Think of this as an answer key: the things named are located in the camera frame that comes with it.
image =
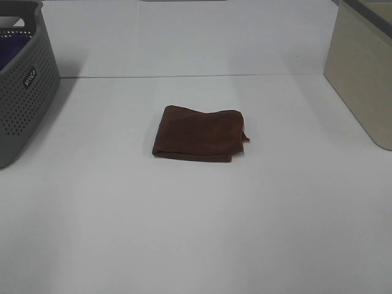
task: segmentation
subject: white table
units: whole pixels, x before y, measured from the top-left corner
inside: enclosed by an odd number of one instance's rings
[[[155,159],[170,104],[251,143]],[[1,170],[0,293],[390,293],[391,166],[319,74],[65,79]]]
[[[320,74],[336,14],[328,0],[43,6],[63,77]]]

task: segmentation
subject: purple fabric in basket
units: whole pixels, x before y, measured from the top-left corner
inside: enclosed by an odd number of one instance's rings
[[[19,34],[0,38],[0,70],[23,49],[29,40],[30,37]]]

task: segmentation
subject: perforated basket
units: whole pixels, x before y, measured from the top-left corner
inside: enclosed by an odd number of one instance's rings
[[[24,34],[29,42],[0,70],[0,168],[13,162],[47,112],[59,72],[40,0],[0,0],[1,17],[20,17],[24,27],[0,28],[0,37]]]

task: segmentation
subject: plastic basket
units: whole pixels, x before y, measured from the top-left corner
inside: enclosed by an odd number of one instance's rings
[[[0,70],[0,168],[17,158],[59,86],[59,72],[41,8],[39,0],[0,0],[0,16],[20,17],[24,21],[22,28],[0,28],[0,37],[30,37],[16,57]]]

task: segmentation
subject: cloth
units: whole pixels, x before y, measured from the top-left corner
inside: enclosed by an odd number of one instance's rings
[[[30,37],[14,34],[11,37],[0,38],[0,70],[5,66],[23,49],[29,42]]]
[[[230,162],[243,152],[244,118],[236,110],[202,113],[166,107],[159,124],[153,155],[169,159]]]

